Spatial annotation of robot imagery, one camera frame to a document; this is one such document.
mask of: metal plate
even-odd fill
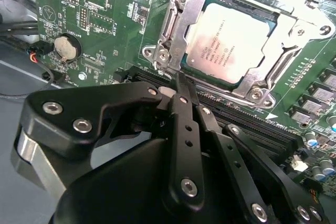
[[[267,23],[212,3],[188,36],[192,42],[186,62],[207,75],[237,83],[260,64],[268,33]]]

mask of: hole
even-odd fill
[[[320,29],[320,35],[327,35],[330,33],[330,31],[331,31],[330,26],[322,26]]]
[[[149,49],[146,49],[146,50],[144,51],[144,54],[145,54],[146,57],[150,57],[150,56],[152,55],[152,51],[149,50]]]
[[[237,161],[234,161],[234,164],[235,164],[235,166],[236,166],[237,168],[241,168],[240,163],[238,163]]]
[[[193,143],[189,140],[186,140],[185,141],[185,144],[188,146],[188,147],[193,147]]]

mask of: electrolytic capacitor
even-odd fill
[[[314,166],[311,171],[313,172],[314,179],[317,181],[322,181],[325,179],[325,174],[322,173],[320,166]]]
[[[310,147],[314,147],[317,145],[317,140],[316,140],[316,137],[315,137],[315,132],[313,131],[309,131],[307,132],[304,137],[306,138],[307,140],[307,145],[310,146]]]
[[[323,159],[320,161],[320,167],[325,175],[332,175],[335,173],[335,168],[332,165],[332,161],[330,159]]]

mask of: screw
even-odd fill
[[[305,220],[310,220],[310,216],[308,214],[308,212],[301,206],[298,206],[297,208],[299,214],[302,216],[303,219]]]
[[[88,133],[92,130],[92,124],[85,119],[77,119],[72,124],[73,128],[80,133]]]
[[[197,195],[197,186],[188,178],[181,180],[181,189],[189,197],[195,197]]]
[[[63,107],[57,102],[46,102],[42,106],[44,112],[50,115],[57,115],[62,113]]]
[[[148,89],[148,92],[150,92],[152,95],[157,95],[158,94],[156,90],[151,89],[151,88]]]
[[[181,100],[181,102],[183,102],[183,103],[188,103],[188,100],[185,99],[184,97],[180,97],[180,100]]]
[[[88,76],[84,72],[80,72],[78,74],[78,79],[81,80],[81,81],[85,81],[87,78],[88,78]]]
[[[203,110],[203,112],[204,112],[205,114],[207,114],[207,115],[210,115],[210,114],[211,114],[211,111],[210,111],[208,108],[206,108],[206,107],[203,107],[202,110]]]
[[[319,220],[319,221],[322,221],[322,217],[319,215],[319,213],[315,210],[315,208],[313,207],[310,207],[309,208],[311,213]]]
[[[252,211],[254,215],[260,220],[261,222],[267,221],[267,214],[265,210],[257,203],[252,204]]]
[[[232,127],[231,130],[233,131],[233,133],[235,133],[236,135],[239,135],[239,130],[237,128]]]

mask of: black component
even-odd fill
[[[329,146],[335,146],[336,142],[333,140],[329,140],[328,142],[326,142],[326,144],[328,144]]]
[[[314,156],[317,158],[322,158],[325,156],[325,153],[323,151],[317,150],[316,152],[314,152]]]
[[[27,49],[28,53],[35,52],[37,56],[47,55],[54,50],[54,45],[43,40],[39,40],[30,45]]]
[[[60,83],[65,81],[65,77],[66,77],[65,73],[54,71],[52,69],[50,71],[54,74],[53,84],[59,85]],[[48,72],[44,72],[42,74],[42,79],[45,80],[45,81],[49,81],[50,80],[50,74]]]
[[[131,67],[127,71],[115,72],[119,82],[125,81],[146,81],[155,87],[168,86],[169,81],[154,76],[137,67]],[[234,123],[244,130],[255,143],[275,162],[280,165],[294,152],[304,146],[301,136],[282,130],[262,120],[258,120],[243,111],[219,104],[207,97],[199,96],[199,102],[209,108],[221,127]]]

